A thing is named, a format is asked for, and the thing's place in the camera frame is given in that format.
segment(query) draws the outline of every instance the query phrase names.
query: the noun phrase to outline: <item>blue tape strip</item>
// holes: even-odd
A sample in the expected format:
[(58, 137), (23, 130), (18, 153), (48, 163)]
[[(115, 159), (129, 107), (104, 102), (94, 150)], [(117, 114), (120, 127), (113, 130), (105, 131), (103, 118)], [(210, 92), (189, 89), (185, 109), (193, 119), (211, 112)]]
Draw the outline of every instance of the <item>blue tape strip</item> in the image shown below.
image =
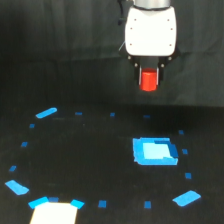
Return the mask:
[(143, 115), (143, 118), (150, 118), (150, 115)]
[(77, 207), (78, 209), (82, 208), (82, 206), (83, 206), (84, 204), (85, 204), (84, 202), (77, 201), (77, 200), (73, 200), (73, 201), (71, 202), (71, 205)]
[(31, 201), (28, 203), (28, 205), (30, 206), (30, 208), (34, 209), (36, 208), (38, 205), (44, 204), (46, 202), (49, 202), (47, 197), (43, 197), (43, 198), (39, 198), (35, 201)]
[(75, 115), (81, 116), (82, 112), (75, 112)]
[(184, 135), (184, 131), (183, 130), (179, 130), (179, 134), (180, 135)]
[(18, 184), (14, 180), (6, 182), (5, 185), (8, 188), (10, 188), (17, 195), (23, 195), (23, 194), (26, 194), (29, 191), (28, 188), (23, 187), (22, 185)]
[(51, 198), (48, 198), (48, 200), (49, 200), (49, 202), (58, 202), (59, 198), (51, 197)]
[(106, 208), (107, 207), (107, 202), (106, 201), (99, 201), (99, 208)]
[(145, 201), (144, 208), (150, 209), (151, 208), (151, 201)]
[(187, 149), (182, 149), (182, 152), (183, 152), (184, 155), (188, 155)]
[(9, 169), (10, 172), (13, 172), (16, 170), (16, 166), (11, 166), (11, 168)]
[(47, 117), (55, 112), (57, 112), (57, 108), (50, 108), (48, 110), (45, 110), (45, 111), (37, 114), (36, 117), (39, 119), (42, 119), (42, 118)]
[(23, 142), (21, 147), (27, 147), (28, 142)]
[[(162, 138), (164, 141), (169, 141), (168, 138)], [(177, 165), (178, 159), (176, 158), (163, 158), (163, 159), (145, 159), (143, 143), (154, 143), (161, 141), (159, 138), (141, 138), (133, 139), (134, 161), (140, 165)]]
[(35, 124), (30, 124), (30, 128), (34, 128), (35, 127)]
[(185, 173), (186, 179), (191, 179), (191, 173)]
[(188, 205), (192, 203), (193, 201), (201, 198), (200, 194), (197, 194), (194, 191), (188, 191), (185, 194), (180, 195), (177, 198), (174, 198), (173, 201), (176, 202), (179, 206), (183, 207), (185, 205)]

